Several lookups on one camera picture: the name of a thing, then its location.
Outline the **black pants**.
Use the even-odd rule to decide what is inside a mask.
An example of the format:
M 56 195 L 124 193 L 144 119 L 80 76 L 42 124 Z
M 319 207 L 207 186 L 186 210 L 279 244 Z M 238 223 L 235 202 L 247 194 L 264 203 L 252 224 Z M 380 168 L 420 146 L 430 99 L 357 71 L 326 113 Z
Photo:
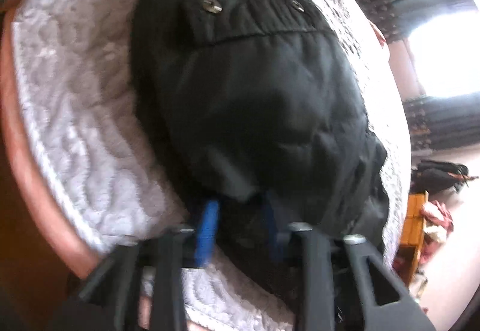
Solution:
M 130 67 L 137 114 L 186 209 L 218 201 L 218 245 L 287 307 L 299 273 L 269 259 L 268 201 L 382 246 L 386 150 L 312 0 L 138 0 Z

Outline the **orange wooden shelf unit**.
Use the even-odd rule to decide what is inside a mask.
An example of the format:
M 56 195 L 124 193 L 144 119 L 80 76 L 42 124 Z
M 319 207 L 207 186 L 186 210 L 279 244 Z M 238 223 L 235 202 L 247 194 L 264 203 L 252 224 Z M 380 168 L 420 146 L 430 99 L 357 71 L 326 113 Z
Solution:
M 412 193 L 408 196 L 408 209 L 399 248 L 393 262 L 393 268 L 406 286 L 409 286 L 416 272 L 424 244 L 425 216 L 422 208 L 429 200 L 429 194 Z

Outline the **pink clothes pile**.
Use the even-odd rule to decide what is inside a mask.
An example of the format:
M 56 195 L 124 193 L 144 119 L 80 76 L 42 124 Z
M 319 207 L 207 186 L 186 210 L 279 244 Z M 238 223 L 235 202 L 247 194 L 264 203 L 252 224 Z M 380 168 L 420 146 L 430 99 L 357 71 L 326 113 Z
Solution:
M 424 266 L 447 242 L 454 230 L 454 223 L 446 205 L 437 200 L 425 203 L 421 209 L 421 215 L 425 218 L 425 227 L 419 264 Z

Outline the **black bag on shelf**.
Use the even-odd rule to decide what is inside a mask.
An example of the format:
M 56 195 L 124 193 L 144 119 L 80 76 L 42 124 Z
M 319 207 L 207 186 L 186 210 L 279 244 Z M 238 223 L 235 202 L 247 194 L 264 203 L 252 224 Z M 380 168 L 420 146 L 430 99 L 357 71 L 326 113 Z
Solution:
M 411 170 L 410 193 L 437 194 L 446 190 L 459 193 L 471 181 L 479 179 L 470 176 L 464 164 L 422 160 Z

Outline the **pink bed base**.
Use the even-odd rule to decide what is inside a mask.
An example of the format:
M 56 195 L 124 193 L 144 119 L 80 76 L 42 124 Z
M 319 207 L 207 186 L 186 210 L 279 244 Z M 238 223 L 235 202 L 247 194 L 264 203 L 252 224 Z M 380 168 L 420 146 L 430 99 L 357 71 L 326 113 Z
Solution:
M 136 0 L 22 0 L 1 40 L 2 130 L 24 201 L 80 276 L 185 218 L 134 113 Z

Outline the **grey quilted bedspread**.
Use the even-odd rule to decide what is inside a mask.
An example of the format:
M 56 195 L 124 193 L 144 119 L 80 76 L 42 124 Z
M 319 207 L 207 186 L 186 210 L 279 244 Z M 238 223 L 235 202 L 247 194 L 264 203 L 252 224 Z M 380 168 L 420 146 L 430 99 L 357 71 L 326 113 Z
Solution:
M 56 329 L 405 330 L 409 141 L 355 0 L 25 0 L 20 115 L 97 257 Z

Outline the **dark patterned curtain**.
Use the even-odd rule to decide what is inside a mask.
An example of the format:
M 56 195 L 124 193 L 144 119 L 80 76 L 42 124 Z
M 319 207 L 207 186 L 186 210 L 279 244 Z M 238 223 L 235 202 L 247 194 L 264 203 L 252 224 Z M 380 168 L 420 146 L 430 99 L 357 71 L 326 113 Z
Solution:
M 393 45 L 416 92 L 404 99 L 417 154 L 479 143 L 479 0 L 356 0 Z

